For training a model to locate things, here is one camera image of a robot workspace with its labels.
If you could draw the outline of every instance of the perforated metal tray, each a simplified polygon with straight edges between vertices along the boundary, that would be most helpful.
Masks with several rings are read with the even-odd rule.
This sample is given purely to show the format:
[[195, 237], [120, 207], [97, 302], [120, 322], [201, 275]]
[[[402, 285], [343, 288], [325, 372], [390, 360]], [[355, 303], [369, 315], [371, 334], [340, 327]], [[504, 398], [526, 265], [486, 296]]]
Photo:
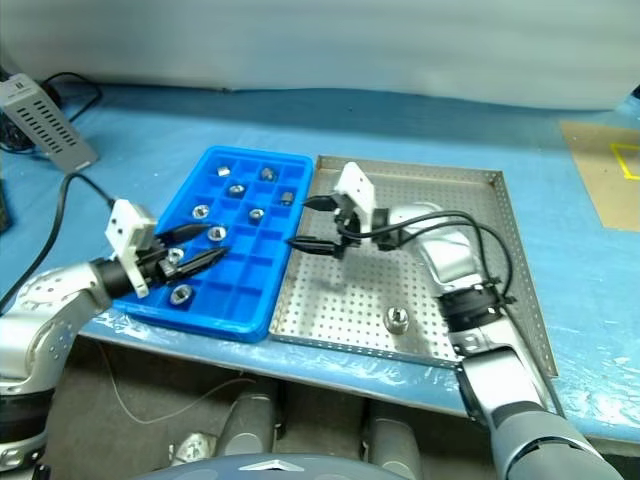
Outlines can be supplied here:
[[[331, 192], [349, 161], [358, 162], [376, 186], [380, 207], [430, 201], [468, 211], [504, 236], [514, 260], [510, 293], [518, 299], [513, 306], [516, 321], [548, 373], [557, 375], [502, 173], [321, 156], [310, 195]], [[337, 239], [333, 216], [306, 209], [298, 234]], [[485, 244], [492, 274], [504, 279], [498, 245], [492, 240]], [[451, 367], [457, 356], [426, 287], [426, 274], [424, 265], [408, 253], [379, 252], [373, 245], [349, 249], [342, 261], [294, 252], [270, 332], [286, 342]], [[404, 335], [390, 334], [383, 324], [392, 306], [409, 313]]]

